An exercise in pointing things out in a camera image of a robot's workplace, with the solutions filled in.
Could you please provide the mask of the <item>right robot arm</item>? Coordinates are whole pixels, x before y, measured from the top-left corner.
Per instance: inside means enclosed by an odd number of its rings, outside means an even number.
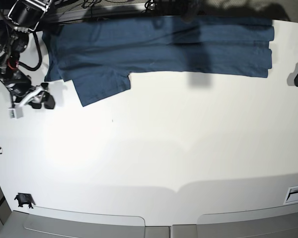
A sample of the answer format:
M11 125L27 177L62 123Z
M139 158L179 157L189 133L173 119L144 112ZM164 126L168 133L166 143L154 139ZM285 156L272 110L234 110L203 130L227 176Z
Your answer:
M42 18L53 4L51 0L17 0L8 15L0 6L0 16L5 23L5 31L0 38L0 82L7 89L13 109L30 105L33 109L54 109L55 100L48 91L48 84L33 86L31 77L19 68L36 71L43 57L35 32ZM29 35L32 34L38 53L38 64L29 67L22 63L20 55L27 49Z

